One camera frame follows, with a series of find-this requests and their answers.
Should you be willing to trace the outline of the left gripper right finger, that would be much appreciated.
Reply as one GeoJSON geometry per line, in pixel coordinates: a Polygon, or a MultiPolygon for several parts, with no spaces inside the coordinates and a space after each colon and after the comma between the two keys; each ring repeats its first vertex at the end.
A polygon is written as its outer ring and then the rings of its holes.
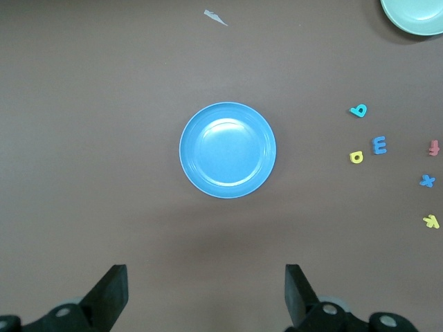
{"type": "Polygon", "coordinates": [[[367,322],[342,306],[319,300],[298,264],[285,266],[285,303],[292,325],[288,331],[416,331],[408,319],[394,313],[373,313],[367,322]]]}

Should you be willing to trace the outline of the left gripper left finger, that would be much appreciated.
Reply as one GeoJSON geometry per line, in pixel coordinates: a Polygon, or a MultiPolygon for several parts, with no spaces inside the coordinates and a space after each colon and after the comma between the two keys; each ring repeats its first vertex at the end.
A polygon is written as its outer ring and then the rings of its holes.
{"type": "Polygon", "coordinates": [[[23,325],[16,315],[1,316],[1,330],[110,331],[128,303],[127,266],[114,265],[77,304],[53,308],[38,320],[23,325]]]}

